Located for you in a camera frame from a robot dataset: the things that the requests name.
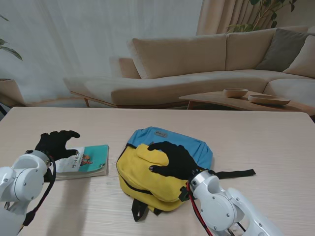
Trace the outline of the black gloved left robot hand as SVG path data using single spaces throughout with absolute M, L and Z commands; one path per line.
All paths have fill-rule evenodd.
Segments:
M 72 130 L 53 131 L 50 134 L 43 133 L 40 136 L 40 141 L 36 145 L 35 150 L 41 151 L 47 156 L 51 156 L 55 161 L 69 158 L 76 155 L 78 152 L 76 149 L 66 149 L 66 143 L 71 138 L 80 138 L 80 134 Z

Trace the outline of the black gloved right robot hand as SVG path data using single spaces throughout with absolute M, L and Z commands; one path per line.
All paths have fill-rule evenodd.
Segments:
M 160 142 L 148 146 L 148 150 L 161 150 L 168 157 L 167 166 L 152 165 L 149 170 L 165 177 L 175 177 L 181 180 L 189 180 L 195 174 L 204 171 L 199 167 L 189 152 L 182 145 L 170 142 Z

